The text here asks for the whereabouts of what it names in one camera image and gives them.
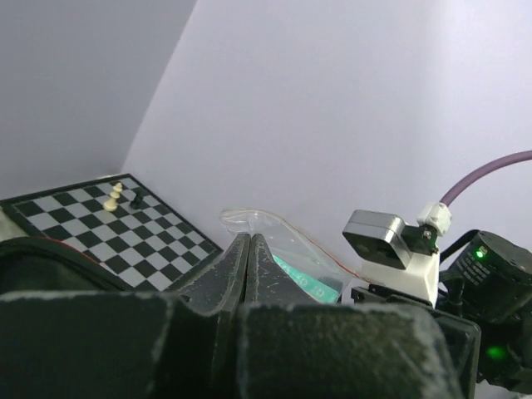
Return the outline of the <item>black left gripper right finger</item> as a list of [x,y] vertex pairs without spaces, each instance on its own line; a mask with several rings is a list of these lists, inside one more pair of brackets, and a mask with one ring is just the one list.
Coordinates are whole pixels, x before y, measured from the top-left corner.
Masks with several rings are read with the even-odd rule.
[[446,340],[423,308],[313,301],[250,243],[239,309],[242,398],[459,398]]

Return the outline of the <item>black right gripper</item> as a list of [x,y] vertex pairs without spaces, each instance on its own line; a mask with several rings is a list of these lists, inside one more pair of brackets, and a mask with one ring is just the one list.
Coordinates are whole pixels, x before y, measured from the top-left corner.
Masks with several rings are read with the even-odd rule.
[[355,288],[354,303],[401,303],[428,311],[445,335],[464,394],[479,382],[511,392],[531,393],[531,252],[487,231],[470,230],[442,261],[457,258],[439,272],[436,302],[412,288],[370,283]]

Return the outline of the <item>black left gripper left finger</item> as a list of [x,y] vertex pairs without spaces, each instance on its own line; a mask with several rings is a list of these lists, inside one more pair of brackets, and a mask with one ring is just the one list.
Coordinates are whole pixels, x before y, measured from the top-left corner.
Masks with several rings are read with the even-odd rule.
[[4,398],[231,398],[250,237],[158,292],[1,293]]

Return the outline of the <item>red medicine kit case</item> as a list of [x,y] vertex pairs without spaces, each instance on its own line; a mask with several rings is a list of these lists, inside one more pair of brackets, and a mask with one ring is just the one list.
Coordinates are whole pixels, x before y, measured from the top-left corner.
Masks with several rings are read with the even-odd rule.
[[44,237],[1,242],[1,293],[16,291],[123,292],[131,287],[69,244]]

